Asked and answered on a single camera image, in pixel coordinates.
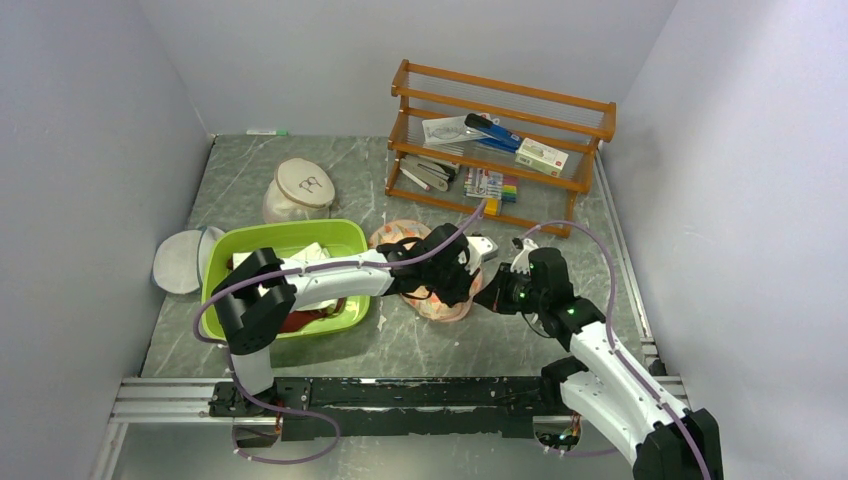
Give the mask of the floral mesh laundry bag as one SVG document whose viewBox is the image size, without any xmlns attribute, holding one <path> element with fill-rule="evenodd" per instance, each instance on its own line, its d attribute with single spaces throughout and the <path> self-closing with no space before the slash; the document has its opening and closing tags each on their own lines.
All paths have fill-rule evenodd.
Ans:
<svg viewBox="0 0 848 480">
<path fill-rule="evenodd" d="M 369 245 L 376 249 L 379 244 L 393 243 L 408 237 L 425 238 L 435 228 L 431 229 L 426 225 L 414 220 L 397 220 L 389 222 L 380 229 L 378 229 L 374 234 L 372 234 L 371 238 L 369 239 Z M 460 233 L 457 231 L 456 233 L 451 235 L 447 240 L 445 240 L 441 245 L 437 246 L 434 250 L 430 251 L 429 253 L 426 253 L 425 255 L 412 258 L 412 260 L 414 261 L 412 264 L 421 262 L 436 255 L 441 250 L 443 250 L 450 242 L 456 239 L 459 235 Z M 469 311 L 471 310 L 471 297 L 482 289 L 482 284 L 483 275 L 481 273 L 480 268 L 480 272 L 475 276 L 472 282 L 470 298 L 467 301 L 458 303 L 452 307 L 441 303 L 439 301 L 439 298 L 435 295 L 424 300 L 409 299 L 399 294 L 391 295 L 397 295 L 401 297 L 404 302 L 410 305 L 417 312 L 418 315 L 427 320 L 450 323 L 463 319 L 469 313 Z"/>
</svg>

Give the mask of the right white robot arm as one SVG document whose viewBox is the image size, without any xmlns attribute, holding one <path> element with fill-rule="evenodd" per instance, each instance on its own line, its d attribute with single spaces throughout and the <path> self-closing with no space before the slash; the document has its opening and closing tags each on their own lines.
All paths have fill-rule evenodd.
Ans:
<svg viewBox="0 0 848 480">
<path fill-rule="evenodd" d="M 559 250 L 530 240 L 521 245 L 474 301 L 534 317 L 568 352 L 542 370 L 542 406 L 553 414 L 570 409 L 592 424 L 636 479 L 723 478 L 715 417 L 688 407 L 639 364 L 601 310 L 575 294 Z"/>
</svg>

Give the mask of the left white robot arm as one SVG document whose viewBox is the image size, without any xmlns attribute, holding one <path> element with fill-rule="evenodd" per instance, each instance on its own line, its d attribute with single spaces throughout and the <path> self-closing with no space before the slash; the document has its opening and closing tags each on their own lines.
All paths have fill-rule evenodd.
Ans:
<svg viewBox="0 0 848 480">
<path fill-rule="evenodd" d="M 207 301 L 224 329 L 231 369 L 241 384 L 237 403 L 254 416 L 275 406 L 270 346 L 292 311 L 348 297 L 412 296 L 421 288 L 443 304 L 463 303 L 491 247 L 490 241 L 473 240 L 446 223 L 425 238 L 407 237 L 327 260 L 281 259 L 270 248 L 254 251 Z"/>
</svg>

